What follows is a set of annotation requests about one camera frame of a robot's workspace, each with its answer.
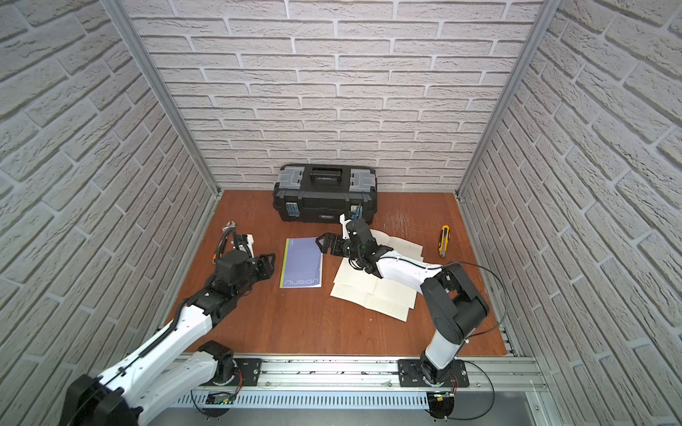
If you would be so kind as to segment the purple cover notebook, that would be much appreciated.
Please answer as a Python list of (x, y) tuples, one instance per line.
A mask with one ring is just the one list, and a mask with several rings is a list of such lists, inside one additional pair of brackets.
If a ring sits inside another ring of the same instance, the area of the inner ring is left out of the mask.
[(281, 289), (317, 289), (323, 285), (323, 254), (315, 238), (287, 239)]

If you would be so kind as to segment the green cover notebook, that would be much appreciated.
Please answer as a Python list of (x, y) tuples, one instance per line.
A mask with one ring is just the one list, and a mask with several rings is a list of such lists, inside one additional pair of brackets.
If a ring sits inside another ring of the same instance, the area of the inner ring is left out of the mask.
[(357, 271), (347, 260), (339, 266), (330, 295), (404, 322), (417, 299), (415, 289)]

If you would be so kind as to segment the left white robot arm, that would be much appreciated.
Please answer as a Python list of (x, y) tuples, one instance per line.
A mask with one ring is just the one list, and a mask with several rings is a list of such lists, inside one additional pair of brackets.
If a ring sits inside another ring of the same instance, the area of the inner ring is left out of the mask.
[(98, 376), (83, 375), (67, 388), (62, 425), (147, 425), (180, 397), (204, 383), (241, 388), (233, 351), (209, 341), (177, 367), (172, 362), (216, 328), (258, 282), (275, 274), (275, 254), (256, 256), (250, 234), (223, 233), (215, 270), (204, 287), (182, 301), (170, 323)]

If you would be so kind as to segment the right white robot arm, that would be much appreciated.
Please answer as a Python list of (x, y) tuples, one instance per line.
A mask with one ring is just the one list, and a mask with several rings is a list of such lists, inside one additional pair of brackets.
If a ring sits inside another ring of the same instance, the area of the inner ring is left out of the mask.
[(486, 298), (459, 262), (427, 264), (408, 257), (379, 243), (362, 218), (343, 218), (341, 224), (342, 234), (315, 239), (320, 252), (347, 258), (364, 273), (399, 282), (424, 297), (435, 332), (420, 357), (421, 370), (428, 383), (444, 382), (472, 332), (488, 317)]

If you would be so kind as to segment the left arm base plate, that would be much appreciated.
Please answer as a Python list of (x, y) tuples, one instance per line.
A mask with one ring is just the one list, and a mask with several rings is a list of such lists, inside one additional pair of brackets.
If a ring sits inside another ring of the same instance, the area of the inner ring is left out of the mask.
[(260, 358), (230, 358), (219, 361), (216, 372), (205, 385), (255, 387), (258, 385), (263, 360)]

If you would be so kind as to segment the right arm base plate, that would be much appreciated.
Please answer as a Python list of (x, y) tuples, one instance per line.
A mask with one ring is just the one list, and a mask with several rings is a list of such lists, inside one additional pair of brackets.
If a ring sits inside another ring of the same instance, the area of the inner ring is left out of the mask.
[(397, 360), (398, 376), (403, 388), (449, 387), (467, 388), (470, 386), (468, 373), (463, 360), (454, 359), (447, 367), (437, 369), (425, 357)]

